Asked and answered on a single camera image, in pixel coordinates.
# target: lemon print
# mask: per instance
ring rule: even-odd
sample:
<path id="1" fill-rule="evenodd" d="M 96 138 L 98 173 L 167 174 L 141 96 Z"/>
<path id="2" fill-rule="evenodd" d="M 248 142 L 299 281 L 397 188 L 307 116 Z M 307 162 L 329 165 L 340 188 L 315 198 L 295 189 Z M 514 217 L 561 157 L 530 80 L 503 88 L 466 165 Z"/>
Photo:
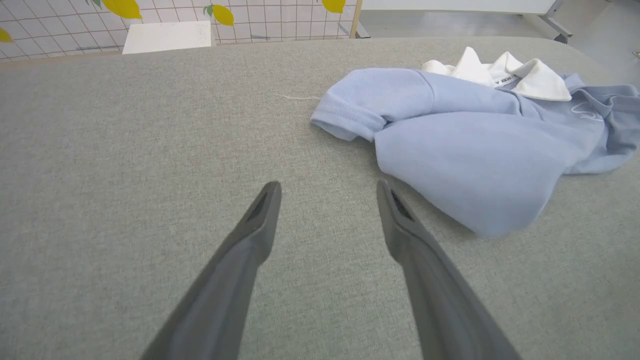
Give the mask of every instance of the lemon print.
<path id="1" fill-rule="evenodd" d="M 102 0 L 112 13 L 125 19 L 142 19 L 136 0 Z"/>
<path id="2" fill-rule="evenodd" d="M 234 25 L 234 14 L 222 5 L 213 6 L 213 16 L 223 25 Z"/>
<path id="3" fill-rule="evenodd" d="M 342 13 L 346 0 L 322 0 L 322 5 L 328 12 Z"/>
<path id="4" fill-rule="evenodd" d="M 7 33 L 3 28 L 0 28 L 0 42 L 13 42 L 11 35 Z"/>

